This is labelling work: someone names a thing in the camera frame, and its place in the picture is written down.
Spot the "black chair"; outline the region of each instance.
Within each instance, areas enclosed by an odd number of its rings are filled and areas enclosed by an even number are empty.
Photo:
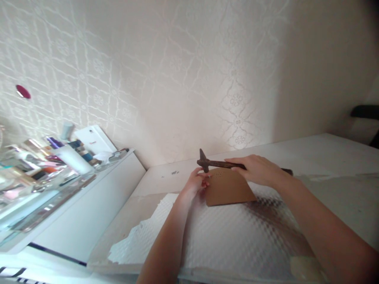
[[[379,105],[360,105],[353,108],[350,116],[379,120]],[[371,147],[379,149],[379,130],[370,143]]]

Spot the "wall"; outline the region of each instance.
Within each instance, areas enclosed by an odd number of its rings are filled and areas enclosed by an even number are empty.
[[[59,133],[63,120],[99,124],[145,166],[341,125],[344,135],[379,71],[358,0],[0,5],[8,139]]]

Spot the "rusty hammer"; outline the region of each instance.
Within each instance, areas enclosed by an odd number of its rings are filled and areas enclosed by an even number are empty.
[[[203,150],[200,149],[200,160],[197,160],[197,164],[201,166],[204,170],[204,172],[209,172],[209,166],[215,166],[219,168],[234,168],[234,167],[239,167],[244,170],[246,170],[246,167],[243,164],[235,164],[235,163],[229,163],[229,162],[222,162],[222,161],[211,161],[210,159],[207,159]],[[293,176],[292,170],[289,169],[283,169],[286,173],[290,174]]]

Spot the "wooden hammer handle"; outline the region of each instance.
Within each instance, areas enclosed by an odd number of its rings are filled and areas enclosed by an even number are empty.
[[[216,167],[219,167],[219,168],[234,168],[234,167],[239,167],[239,168],[242,168],[244,170],[246,170],[246,167],[244,164],[236,164],[236,163],[229,163],[229,162],[221,162],[221,161],[209,161],[209,165],[210,166],[216,166]],[[285,171],[286,173],[290,174],[291,176],[293,176],[293,172],[292,170],[290,169],[284,169],[284,168],[281,168],[283,171]]]

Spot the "cardboard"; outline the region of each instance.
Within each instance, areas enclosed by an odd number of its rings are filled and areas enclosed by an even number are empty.
[[[210,170],[209,186],[205,190],[207,206],[217,206],[256,201],[247,181],[239,174],[226,168]]]

